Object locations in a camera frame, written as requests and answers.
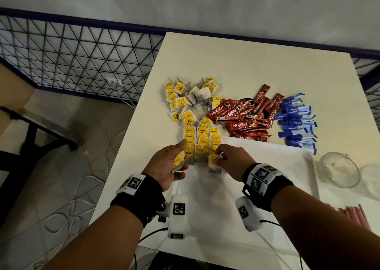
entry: power outlet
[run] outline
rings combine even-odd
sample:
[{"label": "power outlet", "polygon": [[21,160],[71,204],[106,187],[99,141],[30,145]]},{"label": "power outlet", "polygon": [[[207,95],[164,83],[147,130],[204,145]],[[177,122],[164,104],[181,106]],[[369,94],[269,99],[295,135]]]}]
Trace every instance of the power outlet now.
[{"label": "power outlet", "polygon": [[113,85],[119,85],[122,87],[124,86],[123,81],[121,79],[116,79],[113,77],[106,77],[106,79],[107,79],[108,84],[110,84],[111,86]]}]

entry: person's left arm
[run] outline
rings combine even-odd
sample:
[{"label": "person's left arm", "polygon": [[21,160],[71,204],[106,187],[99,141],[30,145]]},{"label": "person's left arm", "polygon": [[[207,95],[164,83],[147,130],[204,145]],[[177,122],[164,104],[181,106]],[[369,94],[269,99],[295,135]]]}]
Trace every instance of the person's left arm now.
[{"label": "person's left arm", "polygon": [[[143,174],[153,177],[162,188],[185,177],[172,173],[174,159],[185,149],[186,140],[167,146],[153,155]],[[48,262],[44,270],[54,269],[128,269],[136,251],[143,223],[131,211],[111,206],[94,223]]]}]

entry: forearm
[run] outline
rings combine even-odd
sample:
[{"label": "forearm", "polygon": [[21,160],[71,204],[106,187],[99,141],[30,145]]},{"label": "forearm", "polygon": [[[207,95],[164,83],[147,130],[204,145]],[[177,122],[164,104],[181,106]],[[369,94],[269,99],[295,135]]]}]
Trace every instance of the forearm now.
[{"label": "forearm", "polygon": [[311,269],[380,265],[380,237],[297,187],[280,190],[271,208]]},{"label": "forearm", "polygon": [[47,263],[44,270],[128,269],[142,225],[130,211],[111,206]]}]

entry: person's left hand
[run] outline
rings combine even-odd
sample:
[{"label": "person's left hand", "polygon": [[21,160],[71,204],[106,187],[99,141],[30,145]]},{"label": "person's left hand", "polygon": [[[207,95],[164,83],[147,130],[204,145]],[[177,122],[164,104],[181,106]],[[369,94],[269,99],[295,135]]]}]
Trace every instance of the person's left hand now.
[{"label": "person's left hand", "polygon": [[[185,149],[186,144],[187,141],[183,139],[177,145],[162,148],[153,155],[142,172],[155,178],[161,185],[163,192],[170,188],[173,181],[182,180],[186,177],[185,172],[171,172],[174,166],[174,159]],[[189,164],[185,163],[179,171],[184,171],[188,167]]]}]

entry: pile of blue packets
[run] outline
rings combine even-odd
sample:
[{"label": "pile of blue packets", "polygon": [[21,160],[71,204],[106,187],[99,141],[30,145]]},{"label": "pile of blue packets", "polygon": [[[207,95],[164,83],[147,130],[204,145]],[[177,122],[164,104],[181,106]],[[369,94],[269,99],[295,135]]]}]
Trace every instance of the pile of blue packets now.
[{"label": "pile of blue packets", "polygon": [[278,124],[282,125],[283,132],[278,132],[278,137],[285,138],[285,144],[293,147],[304,148],[313,155],[316,155],[316,138],[313,128],[317,127],[313,120],[315,115],[311,115],[311,106],[299,105],[302,103],[301,97],[304,94],[283,99],[280,103],[281,114],[274,115]]}]

